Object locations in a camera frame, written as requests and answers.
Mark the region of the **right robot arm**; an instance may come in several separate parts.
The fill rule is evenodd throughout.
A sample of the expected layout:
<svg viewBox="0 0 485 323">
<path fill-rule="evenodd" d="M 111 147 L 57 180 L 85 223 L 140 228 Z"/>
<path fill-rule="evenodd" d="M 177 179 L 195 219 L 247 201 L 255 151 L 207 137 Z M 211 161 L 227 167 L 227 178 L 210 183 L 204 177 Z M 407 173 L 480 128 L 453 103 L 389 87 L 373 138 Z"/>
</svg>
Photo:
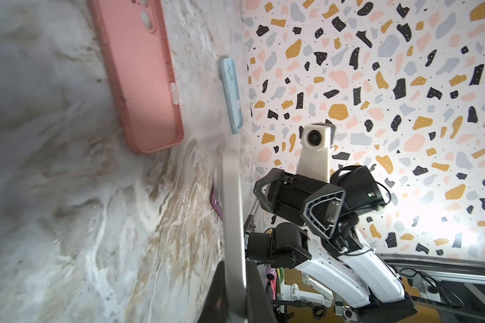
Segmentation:
<svg viewBox="0 0 485 323">
<path fill-rule="evenodd" d="M 384 186 L 365 166 L 346 166 L 324 182 L 274 168 L 255 183 L 262 209 L 283 222 L 250 233 L 246 256 L 272 268 L 296 269 L 346 320 L 399 322 L 417 312 L 400 275 L 357 230 L 359 217 L 388 204 Z"/>
</svg>

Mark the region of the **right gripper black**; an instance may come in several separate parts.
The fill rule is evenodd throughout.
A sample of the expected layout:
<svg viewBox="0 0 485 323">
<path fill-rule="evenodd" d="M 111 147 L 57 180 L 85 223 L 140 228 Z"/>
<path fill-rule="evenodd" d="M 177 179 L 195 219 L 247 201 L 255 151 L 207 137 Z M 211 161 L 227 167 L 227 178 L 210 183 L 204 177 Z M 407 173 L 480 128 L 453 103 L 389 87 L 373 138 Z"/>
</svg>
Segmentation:
<svg viewBox="0 0 485 323">
<path fill-rule="evenodd" d="M 346 196 L 343 188 L 280 168 L 259 179 L 253 193 L 263 210 L 298 226 L 305 226 L 323 240 L 331 238 Z"/>
</svg>

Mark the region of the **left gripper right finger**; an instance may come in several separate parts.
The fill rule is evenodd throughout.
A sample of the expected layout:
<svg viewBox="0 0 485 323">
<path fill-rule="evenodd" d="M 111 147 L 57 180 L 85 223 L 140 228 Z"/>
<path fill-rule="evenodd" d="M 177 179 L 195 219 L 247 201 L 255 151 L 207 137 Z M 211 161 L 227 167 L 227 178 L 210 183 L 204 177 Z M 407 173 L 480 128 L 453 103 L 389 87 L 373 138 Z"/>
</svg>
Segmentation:
<svg viewBox="0 0 485 323">
<path fill-rule="evenodd" d="M 265 292 L 263 276 L 255 262 L 246 261 L 247 320 L 248 322 L 275 323 L 272 300 Z"/>
</svg>

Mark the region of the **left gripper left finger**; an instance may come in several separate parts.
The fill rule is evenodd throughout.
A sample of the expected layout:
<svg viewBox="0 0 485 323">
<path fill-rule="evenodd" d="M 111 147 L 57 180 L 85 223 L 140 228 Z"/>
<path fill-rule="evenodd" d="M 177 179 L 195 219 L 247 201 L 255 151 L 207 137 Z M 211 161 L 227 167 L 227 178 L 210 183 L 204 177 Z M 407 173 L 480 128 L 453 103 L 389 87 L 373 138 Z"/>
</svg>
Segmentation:
<svg viewBox="0 0 485 323">
<path fill-rule="evenodd" d="M 213 276 L 212 283 L 196 318 L 197 323 L 226 322 L 226 280 L 225 262 L 220 261 Z"/>
</svg>

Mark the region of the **pink phone case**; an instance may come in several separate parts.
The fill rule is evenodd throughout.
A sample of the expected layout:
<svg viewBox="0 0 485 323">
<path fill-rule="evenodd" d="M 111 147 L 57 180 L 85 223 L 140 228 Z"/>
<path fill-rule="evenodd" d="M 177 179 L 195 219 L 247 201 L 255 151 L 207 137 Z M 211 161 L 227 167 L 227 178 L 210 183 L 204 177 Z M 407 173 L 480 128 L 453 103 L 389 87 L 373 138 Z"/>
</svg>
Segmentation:
<svg viewBox="0 0 485 323">
<path fill-rule="evenodd" d="M 180 145 L 184 127 L 161 1 L 89 1 L 123 132 L 134 153 Z"/>
</svg>

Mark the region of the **light blue phone case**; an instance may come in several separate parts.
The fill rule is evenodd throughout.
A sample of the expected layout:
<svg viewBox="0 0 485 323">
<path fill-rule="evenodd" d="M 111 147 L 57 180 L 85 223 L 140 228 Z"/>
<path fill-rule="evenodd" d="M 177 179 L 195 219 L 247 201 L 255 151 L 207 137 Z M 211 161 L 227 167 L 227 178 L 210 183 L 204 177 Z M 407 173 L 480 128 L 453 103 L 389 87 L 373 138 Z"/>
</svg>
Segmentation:
<svg viewBox="0 0 485 323">
<path fill-rule="evenodd" d="M 230 129 L 232 134 L 237 135 L 243 127 L 243 114 L 234 59 L 222 57 L 219 62 L 219 68 L 230 120 Z"/>
</svg>

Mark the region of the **black phone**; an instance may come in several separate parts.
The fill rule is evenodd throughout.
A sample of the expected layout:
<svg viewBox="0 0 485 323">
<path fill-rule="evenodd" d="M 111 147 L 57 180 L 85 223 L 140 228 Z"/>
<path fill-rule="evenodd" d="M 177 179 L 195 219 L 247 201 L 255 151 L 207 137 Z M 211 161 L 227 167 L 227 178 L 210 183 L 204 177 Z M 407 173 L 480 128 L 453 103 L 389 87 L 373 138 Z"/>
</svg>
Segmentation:
<svg viewBox="0 0 485 323">
<path fill-rule="evenodd" d="M 224 214 L 224 274 L 229 322 L 247 321 L 247 274 L 238 152 L 224 150 L 219 159 L 216 190 Z"/>
</svg>

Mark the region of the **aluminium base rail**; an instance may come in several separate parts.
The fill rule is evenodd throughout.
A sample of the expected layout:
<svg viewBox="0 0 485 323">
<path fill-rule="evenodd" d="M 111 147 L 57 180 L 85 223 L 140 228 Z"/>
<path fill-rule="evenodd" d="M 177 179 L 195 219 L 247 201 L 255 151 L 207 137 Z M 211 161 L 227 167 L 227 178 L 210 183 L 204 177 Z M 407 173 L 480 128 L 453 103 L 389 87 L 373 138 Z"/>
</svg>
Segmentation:
<svg viewBox="0 0 485 323">
<path fill-rule="evenodd" d="M 485 262 L 384 254 L 418 313 L 405 322 L 485 322 Z"/>
</svg>

